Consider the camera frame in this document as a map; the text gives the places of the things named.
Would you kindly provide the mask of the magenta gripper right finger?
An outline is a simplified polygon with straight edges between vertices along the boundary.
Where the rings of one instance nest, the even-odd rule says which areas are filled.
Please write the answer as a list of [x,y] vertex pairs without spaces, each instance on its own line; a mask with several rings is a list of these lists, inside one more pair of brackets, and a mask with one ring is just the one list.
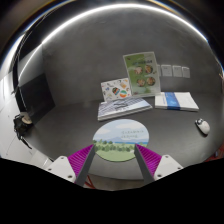
[[145,185],[182,169],[182,166],[170,155],[159,155],[139,144],[135,145],[134,154]]

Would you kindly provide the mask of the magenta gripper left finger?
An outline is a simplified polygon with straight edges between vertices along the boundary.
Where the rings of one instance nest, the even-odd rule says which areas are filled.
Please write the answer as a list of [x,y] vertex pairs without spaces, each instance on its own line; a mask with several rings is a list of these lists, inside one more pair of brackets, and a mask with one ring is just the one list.
[[94,145],[90,145],[68,157],[58,157],[46,170],[65,180],[83,186],[94,156]]

